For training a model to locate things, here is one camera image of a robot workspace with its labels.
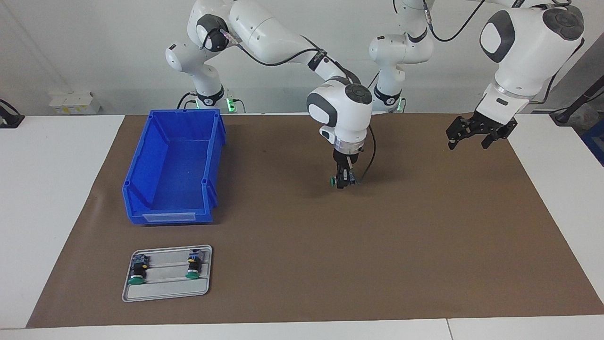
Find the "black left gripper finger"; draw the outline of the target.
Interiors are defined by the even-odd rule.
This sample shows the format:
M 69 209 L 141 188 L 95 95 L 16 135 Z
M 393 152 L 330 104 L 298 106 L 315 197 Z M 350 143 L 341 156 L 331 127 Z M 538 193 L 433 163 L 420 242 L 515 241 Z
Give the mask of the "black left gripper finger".
M 472 136 L 471 129 L 472 119 L 455 118 L 446 129 L 448 138 L 447 146 L 450 150 L 455 149 L 457 144 L 466 138 Z
M 481 142 L 481 146 L 483 149 L 488 149 L 490 145 L 497 141 L 500 138 L 507 138 L 509 135 L 509 128 L 507 125 L 500 127 L 486 127 L 486 137 Z

